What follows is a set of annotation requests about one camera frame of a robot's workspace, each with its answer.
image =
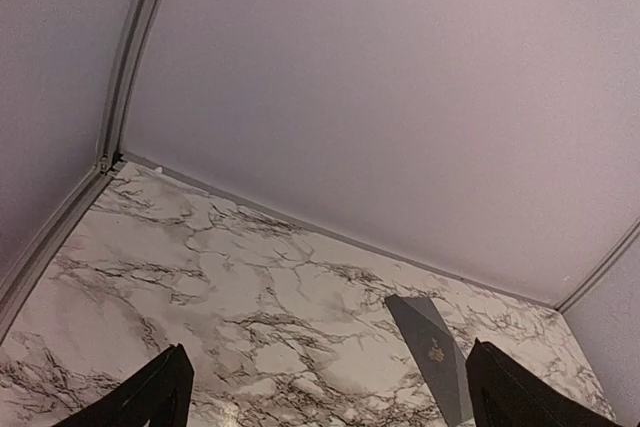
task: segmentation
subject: gray veining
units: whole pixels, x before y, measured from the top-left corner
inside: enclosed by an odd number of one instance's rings
[[[428,295],[462,351],[494,342],[612,417],[564,319],[128,164],[45,272],[0,349],[0,425],[45,426],[169,343],[190,426],[444,426],[383,300]]]

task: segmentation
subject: white marble surface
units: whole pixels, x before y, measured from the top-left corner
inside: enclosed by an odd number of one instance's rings
[[[559,314],[128,164],[0,349],[0,425],[51,425],[182,343],[190,426],[444,426],[383,304],[392,293],[431,296],[465,353],[492,341],[611,416]]]

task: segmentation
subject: gray edge trim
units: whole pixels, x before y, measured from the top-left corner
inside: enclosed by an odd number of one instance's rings
[[[615,263],[629,249],[633,242],[640,236],[640,217],[627,230],[613,248],[604,256],[595,269],[584,279],[575,290],[556,304],[555,309],[561,314],[567,313],[576,305],[591,289],[597,286],[604,276],[611,270]]]
[[[95,167],[29,243],[0,286],[0,343],[29,294],[76,224],[111,181]]]
[[[157,163],[155,163],[153,161],[150,161],[150,160],[145,159],[143,157],[139,157],[139,156],[137,156],[135,154],[132,154],[130,152],[126,152],[126,151],[123,152],[123,159],[128,161],[128,162],[133,162],[133,163],[136,163],[136,164],[143,165],[143,166],[148,167],[150,169],[155,169],[156,167],[162,167],[162,172],[165,175],[167,175],[169,177],[172,177],[172,178],[174,178],[176,180],[179,180],[180,182],[183,182],[183,183],[185,183],[187,185],[190,185],[192,187],[196,187],[196,188],[202,189],[205,192],[209,192],[210,194],[216,195],[218,197],[222,197],[223,199],[230,200],[232,202],[235,202],[238,205],[243,205],[245,207],[249,207],[251,209],[255,209],[255,210],[259,211],[259,212],[262,212],[264,214],[270,215],[270,216],[272,216],[272,217],[274,217],[276,219],[280,219],[280,220],[283,220],[285,222],[289,222],[291,224],[297,225],[299,227],[302,227],[305,230],[308,230],[309,232],[314,232],[314,233],[317,233],[317,234],[321,234],[321,235],[324,235],[326,237],[332,238],[334,240],[338,240],[340,242],[344,242],[345,244],[349,244],[349,245],[352,245],[354,247],[358,247],[360,249],[366,250],[368,252],[372,252],[374,254],[382,255],[384,257],[388,257],[388,258],[393,259],[393,260],[398,261],[398,262],[404,262],[404,263],[407,263],[409,265],[413,265],[414,267],[418,267],[420,269],[426,270],[427,272],[431,272],[433,274],[437,274],[437,275],[440,275],[442,277],[446,277],[448,279],[459,280],[459,281],[464,282],[466,284],[470,284],[470,285],[473,285],[475,287],[479,287],[481,289],[485,289],[485,290],[488,290],[488,291],[491,291],[491,292],[495,292],[497,294],[506,295],[507,297],[512,297],[512,298],[515,298],[515,299],[518,299],[518,300],[522,300],[524,302],[529,302],[530,304],[533,304],[533,305],[538,305],[538,306],[541,306],[541,307],[546,307],[548,309],[553,309],[553,306],[551,306],[550,304],[546,304],[546,303],[541,302],[539,300],[530,299],[530,298],[528,298],[528,297],[526,297],[524,295],[514,294],[512,292],[507,292],[507,291],[502,290],[502,289],[497,289],[495,287],[491,287],[489,285],[485,285],[482,282],[477,282],[475,280],[467,279],[467,278],[461,277],[459,275],[454,275],[454,274],[451,274],[450,272],[444,271],[444,270],[439,269],[437,267],[433,267],[431,265],[424,264],[422,262],[418,262],[416,260],[412,260],[412,259],[409,259],[407,257],[403,257],[402,255],[395,254],[395,253],[390,252],[388,250],[380,249],[380,248],[375,247],[373,245],[361,242],[361,241],[356,240],[356,239],[352,239],[351,237],[347,237],[347,236],[345,236],[343,234],[339,234],[339,233],[334,232],[332,230],[327,230],[327,229],[324,229],[322,227],[318,227],[317,225],[305,222],[303,220],[299,220],[299,219],[296,219],[294,217],[290,217],[290,216],[288,216],[286,214],[283,214],[281,212],[278,212],[276,210],[273,210],[273,209],[270,209],[270,208],[265,207],[263,205],[257,204],[257,203],[255,203],[255,202],[253,202],[251,200],[247,200],[247,199],[245,199],[243,197],[239,197],[239,196],[237,196],[235,194],[231,194],[231,193],[226,192],[224,190],[220,190],[220,189],[218,189],[216,187],[212,187],[210,185],[207,185],[204,182],[200,182],[199,180],[193,179],[193,178],[191,178],[189,176],[186,176],[184,174],[176,172],[175,170],[168,169],[167,167],[164,167],[161,164],[157,164]]]
[[[132,87],[159,2],[160,0],[132,0],[129,6],[111,70],[98,141],[98,165],[103,172],[117,161]]]

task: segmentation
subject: white wall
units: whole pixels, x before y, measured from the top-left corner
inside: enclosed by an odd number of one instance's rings
[[[640,422],[640,241],[565,318],[622,425]]]
[[[640,0],[163,0],[125,147],[555,302],[640,215]]]
[[[131,0],[0,0],[0,281],[96,158]]]

